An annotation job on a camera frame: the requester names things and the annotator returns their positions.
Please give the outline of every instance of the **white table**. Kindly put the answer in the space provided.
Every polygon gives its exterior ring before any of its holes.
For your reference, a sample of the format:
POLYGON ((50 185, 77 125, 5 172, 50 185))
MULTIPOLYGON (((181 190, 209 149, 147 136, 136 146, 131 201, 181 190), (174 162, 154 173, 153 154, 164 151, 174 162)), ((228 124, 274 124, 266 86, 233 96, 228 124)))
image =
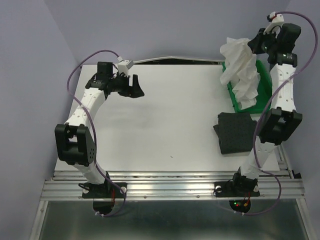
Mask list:
MULTIPOLYGON (((96 65, 84 65, 75 95, 81 98, 96 65)), ((112 93, 99 109, 97 161, 107 171, 236 171, 249 153, 222 155, 213 125, 233 113, 220 83, 220 65, 135 65, 144 97, 112 93)), ((73 102, 71 114, 77 103, 73 102)), ((264 170, 279 171, 276 154, 264 170)), ((58 160, 56 171, 76 171, 58 160)))

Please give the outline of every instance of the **green tray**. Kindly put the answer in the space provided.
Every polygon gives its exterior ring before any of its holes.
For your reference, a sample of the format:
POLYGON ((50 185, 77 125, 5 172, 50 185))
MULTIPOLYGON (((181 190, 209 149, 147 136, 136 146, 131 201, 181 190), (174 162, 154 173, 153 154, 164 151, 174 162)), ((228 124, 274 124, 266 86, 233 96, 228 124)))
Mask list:
MULTIPOLYGON (((272 95, 272 81, 269 76, 269 74, 266 71, 265 66, 260 60, 257 60, 255 63, 256 70, 260 74, 260 82, 258 85, 258 96, 256 96, 256 104, 252 107, 246 108, 241 110, 235 94, 232 92, 232 86, 231 83, 229 82, 227 84, 228 91, 231 97, 231 101, 233 104, 234 111, 236 113, 244 113, 244 112, 249 112, 251 114, 260 114, 264 110, 267 102, 269 101, 271 95, 272 95)), ((226 70, 225 63, 222 63, 222 71, 224 72, 226 70)))

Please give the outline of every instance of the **black folded cloth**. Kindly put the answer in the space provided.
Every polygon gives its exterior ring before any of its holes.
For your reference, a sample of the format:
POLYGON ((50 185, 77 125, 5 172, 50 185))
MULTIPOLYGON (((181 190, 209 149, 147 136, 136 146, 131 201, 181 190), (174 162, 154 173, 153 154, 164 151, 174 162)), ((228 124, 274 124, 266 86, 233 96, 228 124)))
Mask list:
POLYGON ((257 121, 251 119, 249 112, 226 113, 218 115, 218 125, 213 126, 219 138, 221 154, 250 152, 257 121))

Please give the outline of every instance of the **gray wall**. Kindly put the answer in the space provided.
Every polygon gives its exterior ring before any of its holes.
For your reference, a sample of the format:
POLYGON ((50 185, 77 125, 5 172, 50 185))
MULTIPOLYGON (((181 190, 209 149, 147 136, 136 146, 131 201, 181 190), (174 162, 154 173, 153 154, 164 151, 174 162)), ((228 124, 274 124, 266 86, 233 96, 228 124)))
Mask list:
MULTIPOLYGON (((292 0, 288 11, 296 11, 312 19, 320 31, 320 1, 292 0)), ((301 36, 296 42, 294 52, 298 54, 298 69, 311 55, 315 37, 308 22, 298 16, 285 15, 286 22, 301 26, 301 36)), ((320 53, 318 52, 309 67, 294 79, 294 102, 298 112, 303 114, 303 121, 285 148, 292 162, 293 169, 301 172, 306 201, 314 228, 320 238, 320 53)))
POLYGON ((29 238, 76 61, 43 0, 0 1, 0 239, 29 238))
POLYGON ((45 0, 77 61, 106 48, 133 60, 172 55, 222 59, 220 46, 227 37, 253 38, 267 24, 266 16, 285 10, 289 2, 45 0))

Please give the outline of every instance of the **crumpled white fabric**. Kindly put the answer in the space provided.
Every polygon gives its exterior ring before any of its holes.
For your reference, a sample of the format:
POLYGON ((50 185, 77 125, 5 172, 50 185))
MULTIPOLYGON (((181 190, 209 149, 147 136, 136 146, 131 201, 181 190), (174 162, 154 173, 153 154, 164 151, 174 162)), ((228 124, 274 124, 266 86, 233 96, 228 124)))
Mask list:
POLYGON ((260 75, 257 72, 257 55, 248 46, 248 38, 233 39, 228 37, 226 44, 220 47, 220 53, 225 57, 226 70, 220 77, 223 85, 231 82, 232 92, 240 109, 256 105, 257 88, 260 75))

